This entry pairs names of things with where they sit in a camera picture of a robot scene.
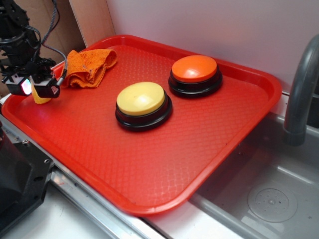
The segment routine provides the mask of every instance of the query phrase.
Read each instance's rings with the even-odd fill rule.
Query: yellow button
[[[157,110],[164,102],[164,89],[154,82],[139,82],[123,89],[117,97],[121,112],[143,116]]]
[[[198,83],[214,76],[217,72],[217,63],[209,56],[186,56],[176,61],[171,70],[179,81]]]

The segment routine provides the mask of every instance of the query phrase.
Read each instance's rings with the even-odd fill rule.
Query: white wall
[[[107,0],[130,34],[268,72],[290,91],[319,0]]]

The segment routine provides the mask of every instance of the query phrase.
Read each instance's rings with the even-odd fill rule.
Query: black button base
[[[172,102],[170,97],[165,94],[163,104],[154,112],[143,116],[130,116],[120,111],[116,104],[115,116],[120,126],[124,129],[140,132],[156,128],[163,124],[172,113]]]
[[[172,71],[170,71],[170,77],[168,79],[170,91],[181,97],[196,98],[208,96],[216,92],[222,85],[223,75],[221,74],[219,68],[214,76],[208,80],[196,83],[186,83],[177,80]]]

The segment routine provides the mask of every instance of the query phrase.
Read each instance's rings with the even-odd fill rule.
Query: sink drain
[[[253,188],[248,195],[250,210],[260,219],[279,223],[291,218],[297,210],[294,194],[275,183],[262,184]]]

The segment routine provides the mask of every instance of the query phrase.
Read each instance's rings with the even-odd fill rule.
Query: wire
[[[49,27],[49,30],[48,32],[45,34],[45,36],[43,37],[42,41],[40,40],[40,46],[44,46],[52,51],[55,51],[57,53],[59,53],[63,59],[64,59],[64,70],[63,70],[63,73],[62,73],[62,76],[60,77],[59,81],[58,81],[58,85],[61,85],[64,78],[66,77],[66,73],[67,73],[67,67],[68,67],[68,63],[67,63],[67,58],[66,56],[63,54],[63,52],[61,52],[60,50],[57,50],[51,46],[47,46],[45,44],[45,42],[47,41],[50,33],[55,29],[55,27],[57,26],[58,22],[60,21],[60,12],[57,8],[57,4],[56,4],[56,0],[52,0],[53,2],[53,13],[52,13],[52,18],[51,18],[51,23],[50,23],[50,27]],[[33,59],[36,59],[37,55],[39,54],[39,50],[40,50],[40,46],[39,48],[36,50],[36,52],[34,53],[33,55]]]
[[[29,44],[29,46],[30,46],[32,49],[34,49],[34,50],[39,49],[39,48],[41,47],[41,35],[40,35],[40,32],[39,32],[36,28],[34,28],[34,27],[32,27],[32,26],[29,26],[29,25],[24,26],[24,28],[26,28],[26,29],[28,29],[28,30],[32,30],[32,31],[34,31],[35,33],[38,34],[38,36],[39,36],[39,40],[38,40],[39,44],[37,44],[36,46],[32,46],[32,45],[31,45],[31,43],[30,43],[30,41],[29,41],[29,38],[27,38],[26,41],[27,41],[27,43]]]

